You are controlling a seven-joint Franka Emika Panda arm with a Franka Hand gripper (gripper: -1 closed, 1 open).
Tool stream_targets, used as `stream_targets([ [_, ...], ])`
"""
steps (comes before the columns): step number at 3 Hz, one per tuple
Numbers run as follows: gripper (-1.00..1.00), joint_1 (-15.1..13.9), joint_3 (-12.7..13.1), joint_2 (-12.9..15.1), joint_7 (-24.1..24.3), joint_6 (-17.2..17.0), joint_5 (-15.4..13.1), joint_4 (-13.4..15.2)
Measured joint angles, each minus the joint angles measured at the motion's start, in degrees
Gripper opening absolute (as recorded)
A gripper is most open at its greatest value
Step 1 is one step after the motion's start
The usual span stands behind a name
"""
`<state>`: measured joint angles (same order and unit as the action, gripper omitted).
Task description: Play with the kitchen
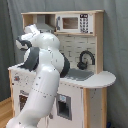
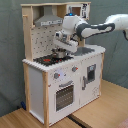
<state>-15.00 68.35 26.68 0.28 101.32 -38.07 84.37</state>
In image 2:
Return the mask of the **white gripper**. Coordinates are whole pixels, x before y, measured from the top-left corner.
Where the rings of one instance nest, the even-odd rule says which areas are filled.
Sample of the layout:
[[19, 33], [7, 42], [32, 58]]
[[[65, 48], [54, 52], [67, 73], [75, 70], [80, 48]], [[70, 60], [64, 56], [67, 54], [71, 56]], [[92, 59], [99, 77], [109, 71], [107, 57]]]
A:
[[78, 42], [71, 40], [67, 35], [62, 34], [61, 31], [55, 33], [53, 43], [72, 53], [77, 51]]

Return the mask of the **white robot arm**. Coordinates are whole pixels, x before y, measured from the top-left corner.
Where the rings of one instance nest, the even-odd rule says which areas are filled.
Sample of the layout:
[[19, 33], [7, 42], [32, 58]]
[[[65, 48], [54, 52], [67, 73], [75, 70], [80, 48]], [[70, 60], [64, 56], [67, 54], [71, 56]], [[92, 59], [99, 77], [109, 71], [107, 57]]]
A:
[[63, 19], [62, 30], [55, 33], [53, 43], [62, 49], [75, 53], [78, 42], [71, 39], [73, 34], [76, 34], [80, 39], [86, 39], [115, 30], [122, 30], [125, 39], [128, 40], [128, 14], [111, 15], [103, 24], [90, 25], [80, 16], [68, 13]]

